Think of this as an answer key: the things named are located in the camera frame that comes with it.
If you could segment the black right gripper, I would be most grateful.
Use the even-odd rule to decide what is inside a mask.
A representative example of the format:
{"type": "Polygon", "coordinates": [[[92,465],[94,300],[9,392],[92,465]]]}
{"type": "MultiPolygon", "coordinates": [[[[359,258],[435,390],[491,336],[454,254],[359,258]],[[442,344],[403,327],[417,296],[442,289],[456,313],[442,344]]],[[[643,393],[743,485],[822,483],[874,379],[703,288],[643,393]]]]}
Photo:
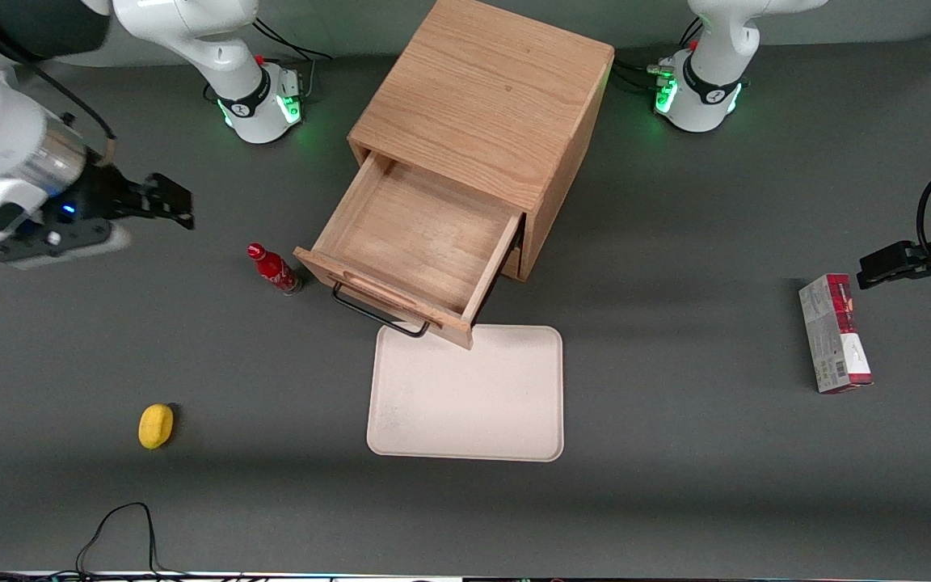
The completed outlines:
{"type": "Polygon", "coordinates": [[[111,223],[125,218],[170,220],[186,230],[196,228],[193,195],[160,173],[148,176],[149,209],[143,188],[113,165],[92,163],[69,187],[52,189],[38,210],[36,236],[104,237],[111,223]]]}

